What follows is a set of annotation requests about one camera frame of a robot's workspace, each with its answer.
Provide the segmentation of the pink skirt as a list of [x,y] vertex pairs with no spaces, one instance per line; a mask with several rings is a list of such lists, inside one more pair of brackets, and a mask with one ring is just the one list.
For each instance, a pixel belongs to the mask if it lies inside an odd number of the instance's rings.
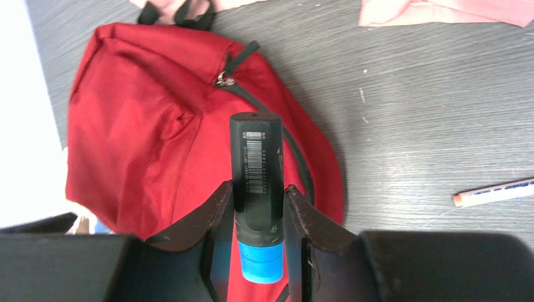
[[[138,8],[151,3],[163,22],[171,24],[174,12],[185,1],[129,1]],[[209,3],[214,11],[239,8],[260,1],[191,1],[187,16],[200,16]],[[533,1],[361,1],[359,26],[383,27],[424,23],[501,22],[526,27],[533,21]]]

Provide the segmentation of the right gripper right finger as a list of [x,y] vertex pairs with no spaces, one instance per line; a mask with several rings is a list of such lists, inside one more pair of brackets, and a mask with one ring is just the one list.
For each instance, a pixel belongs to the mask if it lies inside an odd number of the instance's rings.
[[354,234],[284,195],[292,301],[532,301],[533,252],[502,233]]

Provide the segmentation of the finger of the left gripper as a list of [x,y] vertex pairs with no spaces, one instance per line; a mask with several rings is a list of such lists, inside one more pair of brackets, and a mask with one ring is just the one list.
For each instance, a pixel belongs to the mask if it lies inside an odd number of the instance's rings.
[[11,234],[38,234],[38,233],[60,233],[65,234],[74,225],[78,216],[69,212],[61,215],[32,221],[25,224],[9,226],[1,229],[1,235]]

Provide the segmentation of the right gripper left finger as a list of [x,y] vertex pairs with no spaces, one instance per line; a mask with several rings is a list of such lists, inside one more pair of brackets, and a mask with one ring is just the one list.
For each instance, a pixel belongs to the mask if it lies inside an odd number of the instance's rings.
[[232,184],[165,230],[1,235],[2,301],[225,301]]

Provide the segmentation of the red backpack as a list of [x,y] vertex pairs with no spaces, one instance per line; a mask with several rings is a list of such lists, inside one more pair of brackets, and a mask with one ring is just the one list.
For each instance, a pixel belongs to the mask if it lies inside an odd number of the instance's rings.
[[230,177],[230,116],[271,111],[283,119],[285,184],[342,222],[334,150],[268,61],[210,33],[211,1],[170,10],[174,23],[160,25],[162,3],[147,1],[136,25],[91,37],[69,100],[67,198],[146,239]]

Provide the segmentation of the pink capped marker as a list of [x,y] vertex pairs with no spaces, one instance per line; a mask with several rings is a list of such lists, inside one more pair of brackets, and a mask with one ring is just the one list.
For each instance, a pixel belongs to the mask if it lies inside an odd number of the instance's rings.
[[527,196],[533,196],[533,179],[458,193],[452,200],[456,207],[467,208]]

